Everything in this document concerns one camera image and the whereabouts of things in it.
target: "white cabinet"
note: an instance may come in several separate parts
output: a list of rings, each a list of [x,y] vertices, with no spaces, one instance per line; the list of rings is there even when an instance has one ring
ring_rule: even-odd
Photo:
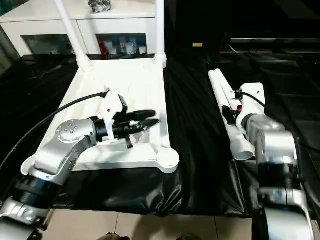
[[[120,47],[123,41],[137,53],[155,53],[155,0],[113,0],[112,10],[102,13],[92,13],[85,0],[64,4],[86,53],[132,54]],[[0,24],[21,56],[73,51],[53,0],[30,0],[0,17]]]

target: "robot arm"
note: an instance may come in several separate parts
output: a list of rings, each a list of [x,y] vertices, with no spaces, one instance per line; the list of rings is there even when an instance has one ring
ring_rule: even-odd
[[[32,156],[33,164],[28,174],[16,185],[15,194],[4,202],[0,210],[0,240],[41,239],[38,229],[43,229],[55,197],[85,150],[102,142],[110,132],[113,139],[126,139],[128,148],[131,148],[129,135],[159,122],[158,119],[146,119],[156,115],[153,110],[126,113],[128,108],[123,98],[117,96],[114,101],[122,107],[108,111],[112,112],[109,116],[111,125],[106,126],[110,119],[96,116],[66,121],[56,129],[54,137]]]
[[[246,83],[233,91],[219,69],[210,71],[209,77],[229,134],[232,155],[249,159],[252,155],[243,153],[254,153],[257,161],[260,210],[253,239],[313,240],[307,197],[299,178],[296,142],[284,125],[265,115],[263,85]]]

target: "white pvc pipe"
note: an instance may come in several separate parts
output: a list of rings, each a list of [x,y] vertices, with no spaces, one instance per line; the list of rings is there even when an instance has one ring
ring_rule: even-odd
[[[167,56],[165,52],[165,1],[155,0],[155,20],[156,20],[156,49],[155,60],[163,62],[163,68],[167,66]]]
[[[79,39],[76,35],[75,29],[72,26],[68,11],[63,3],[63,0],[54,0],[56,8],[60,14],[64,27],[66,28],[67,35],[70,43],[76,55],[76,61],[84,72],[90,72],[92,70],[92,64],[88,56],[85,54]]]
[[[222,106],[230,107],[230,105],[218,80],[219,76],[215,71],[211,70],[209,71],[209,78],[223,118],[224,126],[230,139],[230,150],[232,156],[238,161],[244,161],[252,158],[255,154],[254,147],[245,139],[240,130],[235,125],[229,125],[226,118],[222,115]]]
[[[217,80],[220,82],[224,95],[226,96],[231,109],[237,110],[237,107],[241,105],[241,102],[239,100],[234,99],[236,97],[235,93],[233,92],[234,90],[231,88],[227,79],[225,78],[223,73],[220,71],[220,69],[217,68],[216,70],[214,70],[214,72]]]

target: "tile floor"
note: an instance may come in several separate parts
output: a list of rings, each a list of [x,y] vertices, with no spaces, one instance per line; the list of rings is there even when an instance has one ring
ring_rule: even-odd
[[[319,227],[313,222],[315,239]],[[132,240],[175,240],[192,233],[201,240],[251,240],[251,220],[173,215],[165,218],[101,211],[55,210],[43,240],[97,240],[117,233]]]

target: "black tablecloth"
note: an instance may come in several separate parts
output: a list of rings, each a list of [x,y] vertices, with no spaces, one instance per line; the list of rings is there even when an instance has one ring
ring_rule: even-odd
[[[233,89],[263,83],[267,115],[276,115],[299,137],[310,210],[319,216],[319,64],[319,56],[303,55],[169,56],[164,82],[170,142],[180,155],[178,169],[171,174],[157,168],[73,172],[55,207],[250,217],[257,207],[256,163],[232,160],[208,77],[209,70],[220,68]],[[59,106],[77,69],[73,56],[24,56],[2,76],[2,159],[19,137]],[[30,136],[0,169],[2,198],[10,195],[21,163],[37,149],[47,127]]]

